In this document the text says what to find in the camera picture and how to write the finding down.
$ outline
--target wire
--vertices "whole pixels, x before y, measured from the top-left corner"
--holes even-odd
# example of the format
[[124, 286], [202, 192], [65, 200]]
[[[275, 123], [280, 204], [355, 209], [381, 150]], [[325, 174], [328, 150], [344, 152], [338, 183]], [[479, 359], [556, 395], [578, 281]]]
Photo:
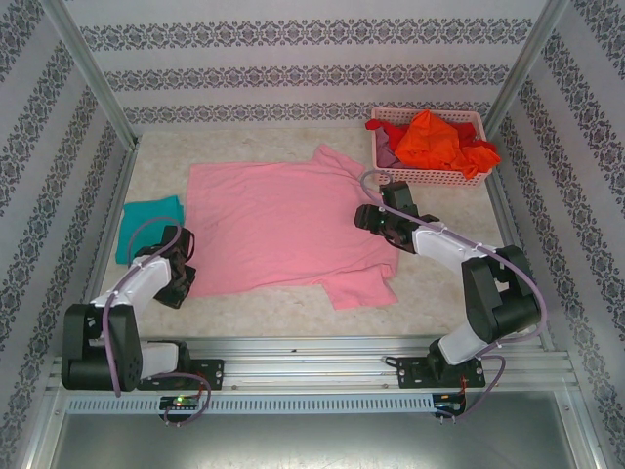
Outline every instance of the wire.
[[460, 406], [462, 406], [467, 401], [467, 378], [465, 378], [464, 374], [460, 377], [460, 383], [460, 395], [462, 396], [462, 402], [460, 403]]
[[123, 288], [123, 286], [134, 275], [136, 275], [144, 267], [145, 264], [149, 264], [153, 259], [160, 256], [163, 252], [167, 251], [178, 241], [178, 238], [180, 237], [183, 231], [183, 228], [180, 226], [180, 223], [178, 223], [178, 220], [175, 220], [169, 217], [152, 218], [151, 220], [148, 220], [147, 222], [139, 226], [135, 230], [133, 235], [131, 236], [130, 242], [128, 243], [128, 258], [130, 259], [130, 252], [131, 252], [132, 244], [135, 240], [135, 237], [137, 237], [137, 235], [139, 234], [139, 232], [143, 230], [145, 227], [147, 227], [148, 225], [151, 225], [152, 223], [156, 223], [156, 222], [161, 222], [161, 221], [167, 221], [176, 226], [176, 234], [174, 235], [172, 240], [169, 241], [160, 249], [158, 249], [152, 255], [150, 255], [147, 259], [145, 259], [144, 261], [140, 262], [139, 264], [129, 269], [129, 271], [124, 275], [124, 277], [122, 277], [115, 284], [115, 286], [112, 287], [111, 292], [108, 295], [108, 298], [106, 298], [106, 303], [104, 303], [104, 311], [102, 314], [102, 334], [103, 334], [103, 339], [104, 339], [104, 350], [106, 352], [106, 361], [108, 362], [108, 370], [110, 371], [110, 379], [112, 381], [113, 391], [115, 393], [116, 398], [119, 398], [121, 396], [121, 387], [119, 386], [119, 375], [117, 374], [117, 366], [115, 364], [115, 355], [113, 353], [113, 347], [112, 347], [111, 340], [110, 340], [110, 324], [108, 323], [108, 316], [110, 315], [110, 309], [111, 309], [112, 303], [113, 301], [115, 301], [115, 298], [119, 294], [119, 290]]
[[153, 379], [186, 378], [186, 379], [194, 379], [196, 381], [199, 381], [200, 391], [197, 396], [198, 399], [202, 393], [202, 386], [204, 386], [204, 388], [206, 389], [206, 401], [204, 401], [204, 404], [202, 405], [202, 407], [196, 413], [194, 413], [191, 417], [189, 417], [187, 420], [184, 420], [182, 422], [172, 422], [167, 417], [169, 416], [169, 411], [174, 407], [167, 407], [165, 409], [165, 414], [163, 415], [163, 420], [165, 421], [165, 425], [169, 425], [170, 423], [176, 425], [176, 427], [182, 427], [183, 425], [188, 425], [193, 420], [199, 418], [199, 416], [202, 415], [206, 411], [206, 409], [208, 408], [208, 405], [210, 404], [211, 385], [209, 384], [208, 380], [202, 376], [198, 376], [196, 374], [190, 374], [190, 373], [160, 373], [160, 374], [155, 374], [154, 376], [152, 376], [152, 378]]
[[485, 347], [480, 352], [478, 352], [476, 354], [476, 357], [480, 357], [480, 356], [483, 356], [484, 354], [487, 354], [488, 352], [490, 352], [495, 347], [498, 347], [499, 344], [513, 344], [513, 343], [516, 343], [516, 342], [522, 342], [522, 341], [525, 341], [525, 340], [529, 340], [529, 339], [532, 339], [534, 337], [537, 337], [538, 335], [540, 335], [543, 332], [543, 330], [545, 330], [545, 328], [547, 327], [547, 319], [548, 319], [547, 304], [545, 303], [545, 299], [543, 298], [543, 295], [540, 293], [540, 290], [538, 289], [538, 286], [536, 286], [536, 283], [534, 283], [534, 281], [524, 271], [519, 269], [517, 266], [515, 266], [509, 260], [504, 259], [503, 257], [501, 257], [496, 252], [491, 251], [490, 249], [486, 249], [485, 247], [483, 247], [481, 245], [481, 243], [473, 242], [470, 239], [467, 239], [467, 238], [463, 237], [462, 235], [453, 232], [452, 230], [448, 229], [445, 226], [441, 227], [439, 225], [434, 225], [432, 223], [428, 223], [425, 220], [421, 220], [420, 218], [413, 217], [413, 216], [408, 215], [406, 213], [400, 212], [399, 210], [396, 210], [396, 209], [390, 207], [389, 205], [385, 204], [384, 201], [379, 200], [378, 197], [373, 195], [371, 190], [365, 184], [366, 178], [369, 177], [372, 174], [382, 174], [384, 176], [387, 176], [388, 178], [390, 178], [391, 182], [393, 181], [393, 176], [388, 171], [382, 171], [380, 169], [372, 169], [372, 170], [369, 170], [369, 171], [365, 171], [362, 174], [362, 176], [360, 176], [360, 185], [362, 186], [362, 190], [364, 191], [364, 193], [367, 194], [367, 196], [371, 200], [373, 200], [375, 202], [376, 205], [384, 208], [385, 210], [387, 210], [390, 213], [393, 213], [393, 214], [395, 214], [395, 215], [397, 215], [399, 217], [405, 218], [406, 220], [409, 220], [411, 222], [415, 222], [415, 223], [417, 223], [417, 224], [419, 224], [421, 226], [424, 226], [426, 228], [429, 228], [430, 230], [433, 230], [435, 232], [439, 232], [441, 235], [446, 235], [446, 236], [448, 236], [448, 237], [450, 237], [452, 239], [455, 239], [456, 241], [459, 241], [459, 242], [469, 246], [470, 248], [472, 248], [474, 250], [477, 250], [477, 251], [479, 251], [479, 252], [481, 252], [483, 254], [486, 254], [487, 256], [490, 256], [495, 261], [499, 262], [500, 264], [503, 264], [505, 267], [507, 267], [512, 272], [514, 272], [517, 276], [519, 276], [519, 278], [522, 279], [527, 284], [527, 286], [531, 289], [532, 293], [536, 297], [536, 300], [538, 301], [538, 308], [540, 310], [540, 322], [538, 323], [536, 328], [534, 330], [532, 330], [531, 332], [526, 333], [525, 335], [522, 335], [522, 336], [519, 336], [519, 337], [511, 337], [511, 338], [508, 338], [508, 339], [503, 338], [503, 339], [501, 339], [499, 341], [495, 341], [492, 344], [490, 344], [487, 347]]
[[444, 415], [445, 417], [449, 417], [453, 421], [454, 425], [456, 424], [456, 420], [458, 419], [458, 417], [456, 417], [451, 412], [442, 410], [441, 408], [435, 408], [435, 417], [438, 417], [438, 414]]
[[[195, 374], [197, 374], [197, 376], [199, 376], [200, 378], [206, 379], [206, 376], [201, 371], [197, 371]], [[202, 390], [203, 389], [204, 389], [204, 384], [200, 381], [199, 389], [197, 390], [197, 396], [196, 396], [198, 399], [202, 396]]]
[[484, 400], [488, 397], [488, 394], [490, 394], [492, 389], [495, 386], [497, 386], [497, 383], [501, 379], [501, 376], [504, 374], [504, 370], [506, 369], [506, 359], [503, 356], [501, 356], [501, 355], [486, 355], [484, 357], [481, 357], [481, 359], [482, 360], [500, 360], [501, 361], [501, 366], [499, 367], [499, 371], [497, 371], [497, 374], [495, 375], [493, 380], [490, 382], [488, 387], [484, 390], [483, 393], [481, 393], [479, 395], [478, 400], [471, 407], [467, 408], [464, 412], [462, 412], [462, 414], [460, 414], [456, 418], [456, 420], [458, 420], [458, 421], [462, 421], [465, 418], [467, 418], [467, 415], [473, 413], [475, 410], [478, 409], [478, 407], [480, 405], [483, 404]]

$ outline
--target orange cloth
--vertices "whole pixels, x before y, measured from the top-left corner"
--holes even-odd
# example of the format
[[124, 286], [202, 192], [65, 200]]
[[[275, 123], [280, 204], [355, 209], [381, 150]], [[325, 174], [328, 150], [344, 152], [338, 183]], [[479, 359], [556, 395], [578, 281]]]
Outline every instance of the orange cloth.
[[[485, 140], [476, 140], [476, 128], [471, 122], [463, 122], [462, 124], [447, 122], [447, 124], [458, 132], [458, 140], [460, 141], [461, 149], [464, 147], [487, 147], [488, 149], [492, 149], [495, 153], [497, 152], [497, 147], [492, 143]], [[399, 142], [403, 139], [403, 136], [406, 135], [409, 126], [393, 125], [383, 120], [370, 119], [364, 124], [364, 127], [367, 130], [375, 130], [382, 127], [384, 132], [389, 136], [389, 148], [395, 151], [397, 145], [399, 145]]]
[[418, 113], [410, 122], [395, 155], [404, 164], [418, 169], [462, 171], [472, 179], [487, 172], [501, 158], [487, 147], [460, 149], [458, 131], [428, 110]]

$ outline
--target pink plastic basket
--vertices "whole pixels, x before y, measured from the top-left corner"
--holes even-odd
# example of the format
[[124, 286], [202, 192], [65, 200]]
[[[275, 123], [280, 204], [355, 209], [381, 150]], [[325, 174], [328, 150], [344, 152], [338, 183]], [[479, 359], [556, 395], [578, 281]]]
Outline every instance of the pink plastic basket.
[[[371, 118], [385, 120], [394, 125], [409, 124], [412, 118], [421, 112], [421, 109], [397, 109], [393, 107], [374, 107], [371, 111]], [[442, 120], [454, 123], [471, 122], [476, 128], [478, 138], [486, 140], [484, 128], [481, 125], [481, 118], [477, 112], [471, 110], [437, 110], [432, 109], [432, 113]], [[405, 181], [408, 184], [454, 186], [474, 188], [488, 177], [487, 173], [478, 173], [473, 179], [465, 179], [460, 171], [437, 171], [432, 169], [394, 169], [380, 168], [376, 160], [375, 132], [371, 132], [373, 167], [382, 169], [393, 175], [396, 181]], [[377, 184], [385, 184], [389, 178], [380, 174], [375, 175]]]

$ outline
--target teal cloth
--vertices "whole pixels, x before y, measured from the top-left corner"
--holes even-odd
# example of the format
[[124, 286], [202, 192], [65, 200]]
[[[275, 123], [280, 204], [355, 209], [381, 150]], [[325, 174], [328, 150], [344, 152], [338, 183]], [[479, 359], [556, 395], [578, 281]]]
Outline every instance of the teal cloth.
[[[117, 264], [128, 264], [128, 243], [135, 230], [143, 223], [156, 217], [170, 217], [182, 225], [185, 222], [185, 211], [177, 195], [148, 202], [129, 202], [124, 205], [124, 218], [119, 228], [119, 242], [115, 253]], [[158, 244], [163, 237], [163, 229], [172, 225], [166, 221], [154, 222], [146, 226], [135, 237], [132, 257], [139, 249]]]

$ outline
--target patterned wallpaper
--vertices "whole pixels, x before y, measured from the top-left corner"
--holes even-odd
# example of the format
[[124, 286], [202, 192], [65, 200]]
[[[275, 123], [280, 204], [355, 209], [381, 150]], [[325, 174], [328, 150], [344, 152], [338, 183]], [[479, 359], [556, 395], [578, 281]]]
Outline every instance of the patterned wallpaper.
[[359, 125], [373, 106], [488, 112], [545, 0], [66, 5], [138, 133]]
[[500, 127], [500, 175], [551, 332], [625, 466], [625, 15], [571, 2]]
[[0, 468], [86, 294], [125, 151], [36, 1], [0, 7]]

